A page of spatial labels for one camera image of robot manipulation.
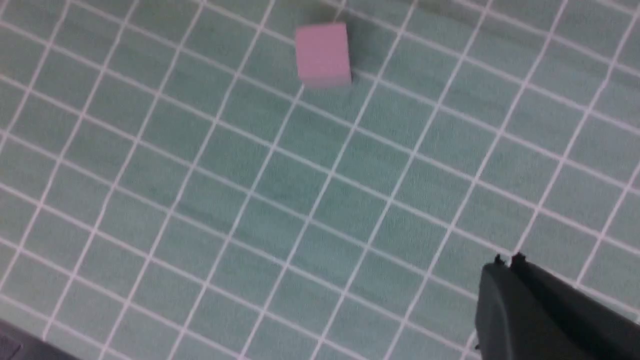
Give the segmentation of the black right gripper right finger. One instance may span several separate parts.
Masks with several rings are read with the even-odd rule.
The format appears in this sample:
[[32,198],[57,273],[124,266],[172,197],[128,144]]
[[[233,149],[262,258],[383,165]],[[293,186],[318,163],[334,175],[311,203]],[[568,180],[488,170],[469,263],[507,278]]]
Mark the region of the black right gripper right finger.
[[510,271],[569,341],[595,360],[637,360],[639,326],[548,271],[512,256]]

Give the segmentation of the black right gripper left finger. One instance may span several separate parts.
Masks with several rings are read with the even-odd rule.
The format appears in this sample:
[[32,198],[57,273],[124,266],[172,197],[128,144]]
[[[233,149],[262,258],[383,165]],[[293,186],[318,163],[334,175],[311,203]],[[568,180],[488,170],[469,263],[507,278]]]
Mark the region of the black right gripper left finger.
[[483,360],[592,360],[500,255],[482,267],[475,330]]

